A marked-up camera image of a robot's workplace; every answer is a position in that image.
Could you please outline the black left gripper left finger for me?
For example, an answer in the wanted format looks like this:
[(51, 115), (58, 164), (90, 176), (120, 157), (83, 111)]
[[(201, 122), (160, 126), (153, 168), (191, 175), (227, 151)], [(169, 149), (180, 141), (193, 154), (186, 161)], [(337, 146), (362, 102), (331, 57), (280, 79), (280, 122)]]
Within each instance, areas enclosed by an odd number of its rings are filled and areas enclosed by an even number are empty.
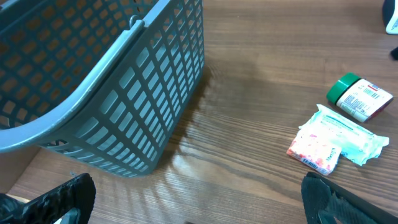
[(88, 173), (80, 174), (47, 193), (24, 203), (1, 194), (1, 224), (87, 224), (95, 203), (96, 187)]

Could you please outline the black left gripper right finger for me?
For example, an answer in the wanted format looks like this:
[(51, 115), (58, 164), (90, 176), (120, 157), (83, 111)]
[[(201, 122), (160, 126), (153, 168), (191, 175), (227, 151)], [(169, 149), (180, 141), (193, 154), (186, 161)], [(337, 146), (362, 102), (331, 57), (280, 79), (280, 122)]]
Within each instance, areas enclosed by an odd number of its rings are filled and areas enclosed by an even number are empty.
[(308, 172), (301, 184), (308, 224), (397, 224), (397, 217), (323, 176)]

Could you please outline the red white small box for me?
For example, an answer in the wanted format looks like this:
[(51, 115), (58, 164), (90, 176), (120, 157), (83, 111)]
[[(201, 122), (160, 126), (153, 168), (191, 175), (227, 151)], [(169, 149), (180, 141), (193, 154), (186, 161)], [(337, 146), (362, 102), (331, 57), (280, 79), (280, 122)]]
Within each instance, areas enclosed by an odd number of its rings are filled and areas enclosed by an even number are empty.
[(342, 148), (312, 129), (301, 129), (287, 150), (287, 155), (311, 167), (322, 175), (331, 174)]

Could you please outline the teal tissue pack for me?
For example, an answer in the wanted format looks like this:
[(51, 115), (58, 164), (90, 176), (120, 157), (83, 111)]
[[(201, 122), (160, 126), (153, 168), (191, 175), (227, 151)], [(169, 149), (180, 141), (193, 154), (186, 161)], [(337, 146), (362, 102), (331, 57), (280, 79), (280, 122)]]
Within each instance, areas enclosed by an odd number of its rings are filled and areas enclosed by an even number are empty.
[(299, 129), (310, 129), (321, 134), (341, 148), (341, 153), (351, 162), (363, 166), (380, 156), (389, 138), (378, 136), (321, 104), (318, 111)]

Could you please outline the green lid jar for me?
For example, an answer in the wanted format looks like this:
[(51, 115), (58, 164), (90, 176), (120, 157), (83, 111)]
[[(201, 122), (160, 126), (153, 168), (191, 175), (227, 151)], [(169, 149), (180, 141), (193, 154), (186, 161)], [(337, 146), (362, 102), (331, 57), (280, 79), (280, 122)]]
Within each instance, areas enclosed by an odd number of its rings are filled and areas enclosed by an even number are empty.
[(326, 98), (361, 123), (375, 117), (394, 99), (389, 92), (354, 73), (342, 76)]

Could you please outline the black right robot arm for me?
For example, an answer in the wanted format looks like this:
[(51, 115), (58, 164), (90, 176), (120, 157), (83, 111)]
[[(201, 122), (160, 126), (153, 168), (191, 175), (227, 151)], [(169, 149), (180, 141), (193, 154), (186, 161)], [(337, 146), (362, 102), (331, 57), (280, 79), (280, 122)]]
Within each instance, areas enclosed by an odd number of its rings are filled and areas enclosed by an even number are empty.
[(398, 47), (390, 52), (391, 58), (393, 60), (398, 60)]

